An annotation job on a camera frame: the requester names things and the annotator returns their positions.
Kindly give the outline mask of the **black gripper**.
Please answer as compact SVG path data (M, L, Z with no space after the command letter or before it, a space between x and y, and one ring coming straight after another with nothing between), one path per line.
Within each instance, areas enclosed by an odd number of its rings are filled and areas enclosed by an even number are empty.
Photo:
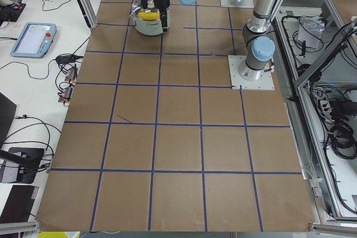
M160 12L160 19L156 21L148 21L150 23L157 22L159 26L162 28L162 32L167 32L171 23L171 18L170 18L170 8L169 0L153 0L155 7L159 10Z

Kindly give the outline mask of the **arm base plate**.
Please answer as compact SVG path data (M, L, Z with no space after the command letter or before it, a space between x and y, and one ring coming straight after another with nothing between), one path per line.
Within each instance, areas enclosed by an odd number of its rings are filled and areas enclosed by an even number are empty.
M222 7L254 8L253 0L220 0Z
M275 90L272 73L252 70L246 65L246 56L229 55L229 71L232 89L242 90Z

